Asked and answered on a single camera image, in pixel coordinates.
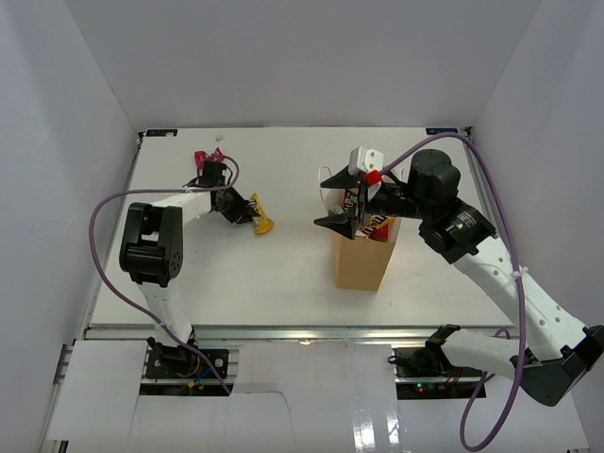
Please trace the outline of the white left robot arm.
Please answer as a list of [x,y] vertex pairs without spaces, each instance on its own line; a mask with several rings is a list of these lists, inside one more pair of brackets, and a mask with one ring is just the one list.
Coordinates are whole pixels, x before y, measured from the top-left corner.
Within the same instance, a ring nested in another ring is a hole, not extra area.
[[152,314],[154,342],[172,347],[166,362],[181,377],[197,370],[200,357],[186,345],[193,342],[193,326],[174,283],[184,263],[185,226],[213,212],[235,225],[253,220],[251,202],[232,187],[232,178],[227,164],[208,161],[181,193],[132,203],[126,213],[120,267],[137,284]]

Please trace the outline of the brown paper bag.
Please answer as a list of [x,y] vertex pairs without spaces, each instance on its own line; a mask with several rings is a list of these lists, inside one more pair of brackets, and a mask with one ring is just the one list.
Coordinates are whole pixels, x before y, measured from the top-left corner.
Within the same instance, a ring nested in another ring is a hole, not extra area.
[[394,252],[400,220],[394,218],[388,226],[387,243],[374,241],[358,230],[354,240],[330,232],[337,288],[374,293],[379,290]]

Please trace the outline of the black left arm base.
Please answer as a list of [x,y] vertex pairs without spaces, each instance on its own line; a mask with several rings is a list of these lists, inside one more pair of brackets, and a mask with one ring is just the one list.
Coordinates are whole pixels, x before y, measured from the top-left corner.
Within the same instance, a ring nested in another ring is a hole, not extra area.
[[[208,364],[197,354],[180,345],[169,346],[149,337],[144,376],[148,379],[187,379],[194,384],[216,378]],[[220,378],[227,377],[229,351],[227,349],[200,349]]]

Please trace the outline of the yellow M&M's packet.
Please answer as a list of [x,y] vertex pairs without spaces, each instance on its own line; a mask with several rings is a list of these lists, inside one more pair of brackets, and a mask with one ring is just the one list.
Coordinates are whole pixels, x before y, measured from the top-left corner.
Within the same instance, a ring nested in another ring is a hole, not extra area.
[[261,206],[260,199],[256,193],[252,193],[250,196],[249,208],[251,209],[251,218],[256,235],[267,234],[274,228],[275,222]]
[[391,216],[372,215],[369,222],[364,226],[360,226],[358,231],[362,232],[365,236],[371,236],[383,227],[387,227],[393,221],[394,217]]

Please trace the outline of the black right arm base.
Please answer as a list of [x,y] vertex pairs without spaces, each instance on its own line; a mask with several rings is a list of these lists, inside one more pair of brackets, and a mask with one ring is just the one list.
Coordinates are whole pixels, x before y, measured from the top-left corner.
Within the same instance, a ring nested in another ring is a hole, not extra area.
[[395,348],[387,362],[394,367],[395,375],[404,379],[436,378],[451,384],[461,378],[479,378],[481,376],[479,370],[445,364],[425,347]]

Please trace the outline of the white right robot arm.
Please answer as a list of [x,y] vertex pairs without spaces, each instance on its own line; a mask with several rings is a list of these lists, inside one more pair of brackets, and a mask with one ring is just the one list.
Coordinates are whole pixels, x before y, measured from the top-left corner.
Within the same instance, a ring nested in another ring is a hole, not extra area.
[[443,325],[425,342],[423,368],[440,377],[468,367],[518,378],[533,400],[557,405],[602,356],[603,328],[586,326],[526,270],[514,268],[495,227],[459,198],[461,173],[445,152],[416,152],[406,181],[384,172],[382,162],[374,149],[353,150],[348,165],[320,184],[352,194],[352,203],[314,223],[353,239],[374,215],[419,220],[425,244],[477,284],[525,335],[506,340]]

